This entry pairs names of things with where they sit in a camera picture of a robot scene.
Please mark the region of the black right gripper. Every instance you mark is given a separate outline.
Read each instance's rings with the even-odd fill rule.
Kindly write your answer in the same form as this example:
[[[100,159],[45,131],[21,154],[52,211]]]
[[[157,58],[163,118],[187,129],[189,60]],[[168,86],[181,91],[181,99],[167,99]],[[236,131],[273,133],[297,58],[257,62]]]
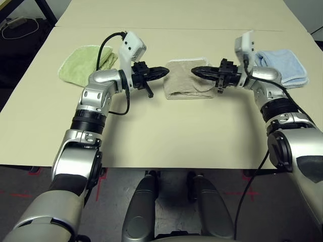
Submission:
[[[191,72],[205,80],[218,81],[217,93],[222,94],[224,89],[233,86],[237,87],[241,78],[239,67],[234,62],[223,58],[220,67],[201,66],[194,67]]]

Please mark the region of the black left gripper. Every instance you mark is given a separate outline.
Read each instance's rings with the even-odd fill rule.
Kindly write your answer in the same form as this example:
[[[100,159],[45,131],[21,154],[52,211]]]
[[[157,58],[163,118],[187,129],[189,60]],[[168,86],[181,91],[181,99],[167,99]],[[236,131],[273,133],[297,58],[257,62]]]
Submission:
[[[138,90],[146,90],[148,97],[153,97],[153,92],[148,85],[148,81],[158,80],[169,73],[165,67],[149,68],[145,62],[136,62],[132,66],[132,87]]]

